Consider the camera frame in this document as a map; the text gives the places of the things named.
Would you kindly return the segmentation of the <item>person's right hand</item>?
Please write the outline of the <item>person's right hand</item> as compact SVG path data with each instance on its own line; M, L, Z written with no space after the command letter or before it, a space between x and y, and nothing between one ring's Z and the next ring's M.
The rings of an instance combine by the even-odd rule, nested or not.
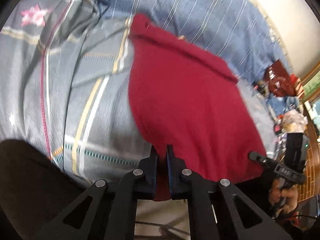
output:
M269 190L268 201L275 208L275 215L288 215L295 211L298 205L298 190L295 187L289 189L280 188L280 180L275 179Z

